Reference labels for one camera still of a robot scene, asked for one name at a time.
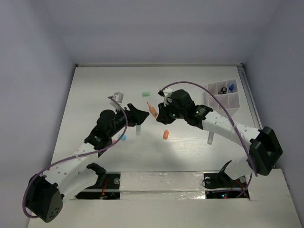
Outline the black scissors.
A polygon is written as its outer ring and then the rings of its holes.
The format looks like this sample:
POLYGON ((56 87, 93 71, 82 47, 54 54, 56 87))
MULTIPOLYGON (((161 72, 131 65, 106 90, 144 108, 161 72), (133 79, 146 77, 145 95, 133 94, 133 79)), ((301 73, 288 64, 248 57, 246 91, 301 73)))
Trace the black scissors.
POLYGON ((227 88, 226 87, 223 87, 220 89, 220 92, 219 94, 223 95, 223 94, 226 94, 227 93, 227 88))

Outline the blue cap glue pen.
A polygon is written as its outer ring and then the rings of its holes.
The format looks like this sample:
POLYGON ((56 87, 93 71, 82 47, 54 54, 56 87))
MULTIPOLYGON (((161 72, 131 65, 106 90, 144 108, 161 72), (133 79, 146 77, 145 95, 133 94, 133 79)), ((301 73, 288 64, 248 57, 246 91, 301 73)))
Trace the blue cap glue pen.
POLYGON ((232 83, 228 89, 229 89, 229 91, 233 92, 234 88, 235 88, 235 84, 232 83))

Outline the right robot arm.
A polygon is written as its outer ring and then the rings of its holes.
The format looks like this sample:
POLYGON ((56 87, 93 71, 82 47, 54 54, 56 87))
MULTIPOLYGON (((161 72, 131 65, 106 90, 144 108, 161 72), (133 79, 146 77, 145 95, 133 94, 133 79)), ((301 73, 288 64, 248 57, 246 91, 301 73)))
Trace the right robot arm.
POLYGON ((283 153, 272 128, 257 129, 232 123, 212 108, 196 105, 183 89, 165 89, 159 91, 159 95, 163 102, 158 105, 158 122, 171 124, 183 119, 190 126, 218 134, 248 150, 249 155, 226 162, 219 172, 208 173, 203 181, 208 189, 229 188, 241 176, 254 172, 267 176, 283 153))

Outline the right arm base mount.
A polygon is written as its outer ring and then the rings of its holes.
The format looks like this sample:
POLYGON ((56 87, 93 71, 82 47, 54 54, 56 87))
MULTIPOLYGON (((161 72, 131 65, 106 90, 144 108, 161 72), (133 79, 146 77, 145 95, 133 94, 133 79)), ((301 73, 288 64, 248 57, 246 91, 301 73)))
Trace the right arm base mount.
POLYGON ((207 199, 249 199, 246 177, 241 176, 232 180, 224 172, 229 163, 231 161, 228 161, 219 172, 204 173, 201 185, 205 188, 207 199))

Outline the orange utility knife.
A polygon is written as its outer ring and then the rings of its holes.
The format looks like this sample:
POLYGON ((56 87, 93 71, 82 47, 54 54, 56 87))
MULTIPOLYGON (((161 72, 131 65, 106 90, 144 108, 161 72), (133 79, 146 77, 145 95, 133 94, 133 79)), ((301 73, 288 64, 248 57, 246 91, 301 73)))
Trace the orange utility knife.
POLYGON ((158 117, 158 112, 149 102, 147 102, 147 105, 149 107, 149 112, 152 114, 152 116, 156 119, 158 117))

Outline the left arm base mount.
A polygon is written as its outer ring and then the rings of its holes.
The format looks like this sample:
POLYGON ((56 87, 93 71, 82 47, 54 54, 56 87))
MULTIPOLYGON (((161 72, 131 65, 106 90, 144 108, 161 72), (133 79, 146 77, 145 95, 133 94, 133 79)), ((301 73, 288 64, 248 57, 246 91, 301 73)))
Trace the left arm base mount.
POLYGON ((80 200, 119 200, 120 199, 120 172, 107 172, 96 163, 88 165, 97 175, 94 185, 82 190, 75 198, 80 200))

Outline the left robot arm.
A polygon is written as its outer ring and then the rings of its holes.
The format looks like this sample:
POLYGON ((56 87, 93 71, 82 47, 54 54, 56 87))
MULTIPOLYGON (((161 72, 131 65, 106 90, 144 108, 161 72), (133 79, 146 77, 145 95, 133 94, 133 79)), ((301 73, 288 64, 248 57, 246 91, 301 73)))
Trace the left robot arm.
POLYGON ((115 145, 112 138, 127 127, 141 125, 149 116, 147 111, 128 104, 115 111, 103 110, 96 126, 70 157, 59 160, 35 174, 29 181, 23 198, 23 208, 46 223, 54 220, 70 198, 83 189, 99 188, 105 183, 105 169, 96 160, 115 145))

